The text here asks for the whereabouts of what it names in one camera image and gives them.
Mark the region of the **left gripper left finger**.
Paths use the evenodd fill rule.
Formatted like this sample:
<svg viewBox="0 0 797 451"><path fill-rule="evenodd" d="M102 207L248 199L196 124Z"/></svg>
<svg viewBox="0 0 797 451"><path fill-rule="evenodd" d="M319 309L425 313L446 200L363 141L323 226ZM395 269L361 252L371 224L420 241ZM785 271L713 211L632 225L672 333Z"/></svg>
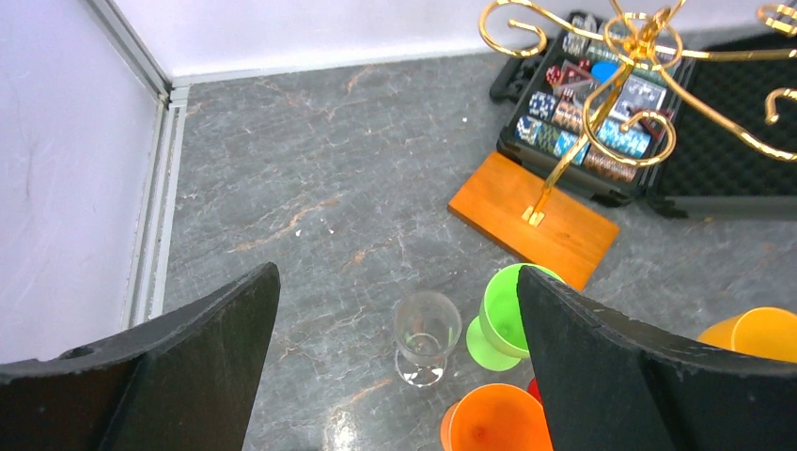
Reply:
<svg viewBox="0 0 797 451"><path fill-rule="evenodd" d="M280 296L273 263L49 361L1 367L5 450L239 450Z"/></svg>

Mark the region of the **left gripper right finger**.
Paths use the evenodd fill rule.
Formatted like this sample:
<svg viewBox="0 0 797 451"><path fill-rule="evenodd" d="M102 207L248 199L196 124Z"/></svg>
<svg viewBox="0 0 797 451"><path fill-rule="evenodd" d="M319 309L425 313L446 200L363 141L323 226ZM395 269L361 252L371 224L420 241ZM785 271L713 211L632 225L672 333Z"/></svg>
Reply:
<svg viewBox="0 0 797 451"><path fill-rule="evenodd" d="M517 294L554 449L795 448L795 364L671 334L531 266Z"/></svg>

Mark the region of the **red wine glass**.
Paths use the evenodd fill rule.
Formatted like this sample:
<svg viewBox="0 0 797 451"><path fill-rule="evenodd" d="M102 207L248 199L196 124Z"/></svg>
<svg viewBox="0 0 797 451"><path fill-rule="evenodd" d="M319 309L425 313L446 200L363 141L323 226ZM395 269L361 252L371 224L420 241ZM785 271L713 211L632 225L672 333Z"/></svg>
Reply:
<svg viewBox="0 0 797 451"><path fill-rule="evenodd" d="M539 391L539 385L538 385L538 381L537 381L537 379L536 379L536 378L532 379L532 380L529 382L529 384L528 384L528 386L527 386L527 392L528 392L528 393L529 393L529 394L530 394L530 395L531 395L531 396L532 396L532 397L533 397L533 398L534 398L534 399L535 399L535 400L536 400L538 403L542 403L542 400L541 400L541 394L540 394L540 391Z"/></svg>

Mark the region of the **green wine glass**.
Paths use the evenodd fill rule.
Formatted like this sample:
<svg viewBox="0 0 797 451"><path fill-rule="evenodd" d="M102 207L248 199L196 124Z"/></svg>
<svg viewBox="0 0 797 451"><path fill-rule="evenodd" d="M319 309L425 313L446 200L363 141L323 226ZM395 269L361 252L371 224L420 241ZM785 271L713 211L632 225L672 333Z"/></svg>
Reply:
<svg viewBox="0 0 797 451"><path fill-rule="evenodd" d="M530 263L506 266L491 278L484 290L478 315L466 331L466 347L470 356L487 370L508 371L521 360L530 358L517 294L519 274L523 267L539 269L563 282L555 272Z"/></svg>

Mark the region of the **orange wine glass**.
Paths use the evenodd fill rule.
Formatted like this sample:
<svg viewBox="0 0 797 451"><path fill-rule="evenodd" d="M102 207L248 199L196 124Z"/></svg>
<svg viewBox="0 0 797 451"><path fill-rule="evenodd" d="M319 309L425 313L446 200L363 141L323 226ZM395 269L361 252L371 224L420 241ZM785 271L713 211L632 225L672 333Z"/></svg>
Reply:
<svg viewBox="0 0 797 451"><path fill-rule="evenodd" d="M504 384L482 385L445 413L441 445L452 450L552 450L541 403L524 389Z"/></svg>

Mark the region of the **yellow wine glass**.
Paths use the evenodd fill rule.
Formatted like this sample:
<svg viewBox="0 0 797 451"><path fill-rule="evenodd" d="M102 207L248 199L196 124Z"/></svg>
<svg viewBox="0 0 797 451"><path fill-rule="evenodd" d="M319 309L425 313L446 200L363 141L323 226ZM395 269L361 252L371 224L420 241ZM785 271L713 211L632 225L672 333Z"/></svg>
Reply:
<svg viewBox="0 0 797 451"><path fill-rule="evenodd" d="M712 325L697 340L725 350L795 363L796 315L777 307L757 307Z"/></svg>

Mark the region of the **clear wine glass back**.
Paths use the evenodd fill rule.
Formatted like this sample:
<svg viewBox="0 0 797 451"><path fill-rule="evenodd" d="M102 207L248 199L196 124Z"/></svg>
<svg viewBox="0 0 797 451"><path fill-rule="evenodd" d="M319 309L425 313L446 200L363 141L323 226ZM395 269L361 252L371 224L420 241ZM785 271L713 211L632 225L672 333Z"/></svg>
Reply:
<svg viewBox="0 0 797 451"><path fill-rule="evenodd" d="M458 308L440 292L422 290L399 301L394 308L393 332L395 369L400 378L416 388L439 382L461 331Z"/></svg>

